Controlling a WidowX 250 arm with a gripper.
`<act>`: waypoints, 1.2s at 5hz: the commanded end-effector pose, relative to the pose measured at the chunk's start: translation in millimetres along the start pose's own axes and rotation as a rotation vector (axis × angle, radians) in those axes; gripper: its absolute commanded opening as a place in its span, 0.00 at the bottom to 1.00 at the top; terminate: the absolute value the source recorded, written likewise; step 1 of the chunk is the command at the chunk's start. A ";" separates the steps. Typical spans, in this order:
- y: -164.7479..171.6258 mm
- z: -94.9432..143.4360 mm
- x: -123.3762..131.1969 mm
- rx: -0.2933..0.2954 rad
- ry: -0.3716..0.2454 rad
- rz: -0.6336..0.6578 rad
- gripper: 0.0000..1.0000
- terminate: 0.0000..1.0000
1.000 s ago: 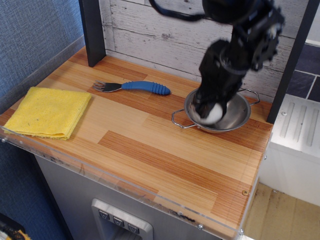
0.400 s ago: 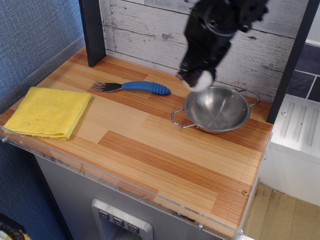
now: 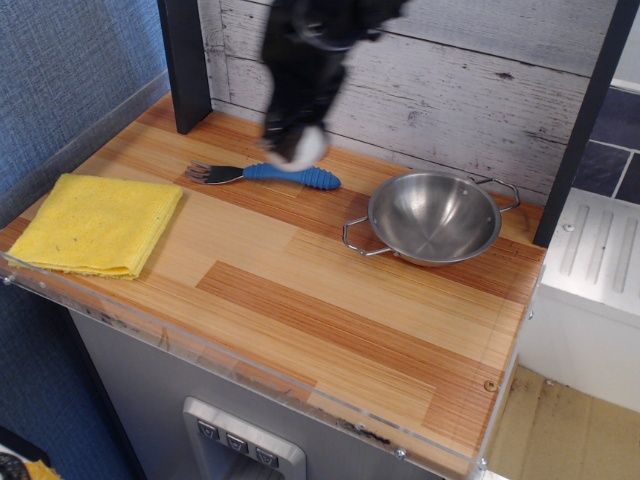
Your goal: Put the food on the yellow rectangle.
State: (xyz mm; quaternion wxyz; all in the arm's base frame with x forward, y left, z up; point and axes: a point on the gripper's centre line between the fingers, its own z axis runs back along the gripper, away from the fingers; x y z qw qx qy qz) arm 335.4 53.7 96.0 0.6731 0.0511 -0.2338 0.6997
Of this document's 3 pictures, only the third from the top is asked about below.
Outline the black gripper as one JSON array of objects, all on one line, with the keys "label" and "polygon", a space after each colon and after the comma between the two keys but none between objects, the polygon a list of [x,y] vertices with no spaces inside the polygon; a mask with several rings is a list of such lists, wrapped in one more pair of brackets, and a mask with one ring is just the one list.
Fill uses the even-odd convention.
[{"label": "black gripper", "polygon": [[262,60],[273,89],[260,145],[284,162],[302,162],[305,128],[322,124],[346,75],[345,54],[296,40],[291,32],[265,35]]}]

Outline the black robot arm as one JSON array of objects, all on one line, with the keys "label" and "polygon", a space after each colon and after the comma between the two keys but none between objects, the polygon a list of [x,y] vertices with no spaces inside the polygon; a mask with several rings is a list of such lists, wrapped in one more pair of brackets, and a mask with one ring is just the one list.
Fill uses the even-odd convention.
[{"label": "black robot arm", "polygon": [[344,60],[359,41],[374,41],[402,14],[402,1],[275,1],[261,58],[272,78],[263,145],[277,168],[297,172],[328,148],[324,120],[346,75]]}]

